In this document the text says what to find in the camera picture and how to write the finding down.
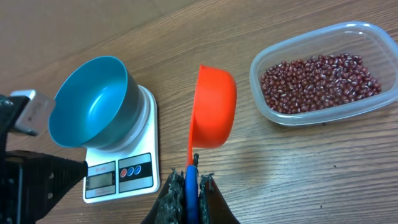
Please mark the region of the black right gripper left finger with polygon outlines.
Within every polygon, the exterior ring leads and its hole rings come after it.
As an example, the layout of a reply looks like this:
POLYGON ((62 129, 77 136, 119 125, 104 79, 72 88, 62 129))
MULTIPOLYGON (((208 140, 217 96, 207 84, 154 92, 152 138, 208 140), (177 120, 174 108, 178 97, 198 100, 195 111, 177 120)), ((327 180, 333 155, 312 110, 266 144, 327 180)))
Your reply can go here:
POLYGON ((185 222, 185 179, 183 171, 172 170, 142 224, 185 222))

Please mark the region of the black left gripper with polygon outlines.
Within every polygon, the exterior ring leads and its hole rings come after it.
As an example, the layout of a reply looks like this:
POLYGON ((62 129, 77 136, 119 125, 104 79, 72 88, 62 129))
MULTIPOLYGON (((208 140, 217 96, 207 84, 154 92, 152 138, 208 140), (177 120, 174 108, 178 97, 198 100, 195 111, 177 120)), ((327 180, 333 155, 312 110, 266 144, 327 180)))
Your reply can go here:
POLYGON ((88 173, 85 161, 32 151, 1 155, 1 223, 36 222, 88 173))

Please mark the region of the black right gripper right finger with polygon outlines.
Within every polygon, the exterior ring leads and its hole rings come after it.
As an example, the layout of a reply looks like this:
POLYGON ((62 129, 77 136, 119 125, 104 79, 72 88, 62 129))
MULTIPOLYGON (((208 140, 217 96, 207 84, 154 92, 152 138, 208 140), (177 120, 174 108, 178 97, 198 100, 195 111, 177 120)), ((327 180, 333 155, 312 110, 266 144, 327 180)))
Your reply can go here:
POLYGON ((222 196, 213 173, 202 175, 199 186, 199 223, 239 224, 222 196))

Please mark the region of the orange scoop with blue handle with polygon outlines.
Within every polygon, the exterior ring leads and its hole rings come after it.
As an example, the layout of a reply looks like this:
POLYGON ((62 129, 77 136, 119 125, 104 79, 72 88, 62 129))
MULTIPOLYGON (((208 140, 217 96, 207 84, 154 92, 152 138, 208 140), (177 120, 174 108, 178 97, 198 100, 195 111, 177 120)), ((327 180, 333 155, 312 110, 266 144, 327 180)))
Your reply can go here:
POLYGON ((199 223, 198 156, 193 148, 222 146, 231 132, 237 90, 232 75, 225 70, 201 65, 193 99, 187 144, 185 175, 185 222, 199 223))

